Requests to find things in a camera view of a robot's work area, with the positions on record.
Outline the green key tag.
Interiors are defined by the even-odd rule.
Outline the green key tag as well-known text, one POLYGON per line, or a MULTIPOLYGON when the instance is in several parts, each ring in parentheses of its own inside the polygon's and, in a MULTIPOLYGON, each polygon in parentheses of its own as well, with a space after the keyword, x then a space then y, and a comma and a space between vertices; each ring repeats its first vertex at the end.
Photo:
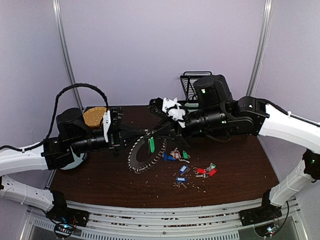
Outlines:
POLYGON ((150 153, 155 152, 155 140, 153 137, 148 139, 148 149, 150 153))

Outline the metal disc with key rings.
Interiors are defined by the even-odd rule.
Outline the metal disc with key rings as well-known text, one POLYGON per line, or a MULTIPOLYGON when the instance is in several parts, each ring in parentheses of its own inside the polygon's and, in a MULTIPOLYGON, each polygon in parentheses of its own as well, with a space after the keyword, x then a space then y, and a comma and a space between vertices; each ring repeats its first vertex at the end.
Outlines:
POLYGON ((155 151, 149 152, 148 140, 151 137, 141 136, 128 152, 127 165, 130 171, 141 174, 150 170, 163 156, 167 148, 167 140, 163 138, 154 138, 155 151))

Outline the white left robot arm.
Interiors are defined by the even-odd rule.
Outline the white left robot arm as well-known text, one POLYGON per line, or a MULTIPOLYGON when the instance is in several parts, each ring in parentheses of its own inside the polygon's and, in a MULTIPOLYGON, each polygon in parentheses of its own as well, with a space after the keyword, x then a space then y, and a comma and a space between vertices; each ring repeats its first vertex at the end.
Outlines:
POLYGON ((59 135, 45 138, 32 146, 14 149, 4 146, 0 150, 0 195, 9 200, 31 205, 61 222, 72 218, 64 194, 60 191, 41 190, 9 178, 10 174, 31 170, 72 170, 80 166, 94 151, 119 150, 147 133, 121 123, 122 108, 108 110, 102 117, 102 128, 91 129, 82 111, 73 107, 56 117, 59 135))

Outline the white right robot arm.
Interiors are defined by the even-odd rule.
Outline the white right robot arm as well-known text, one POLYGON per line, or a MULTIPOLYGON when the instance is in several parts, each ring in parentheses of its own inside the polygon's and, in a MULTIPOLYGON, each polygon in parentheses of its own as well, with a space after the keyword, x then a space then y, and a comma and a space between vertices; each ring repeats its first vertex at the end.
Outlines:
POLYGON ((259 220, 268 220, 276 207, 320 178, 320 126, 291 114, 273 102, 252 96, 233 99, 223 75, 205 75, 193 83, 198 106, 188 108, 177 99, 153 98, 149 110, 163 119, 155 133, 187 144, 194 136, 217 139, 252 135, 273 137, 305 147, 297 167, 266 192, 267 200, 256 210, 259 220))

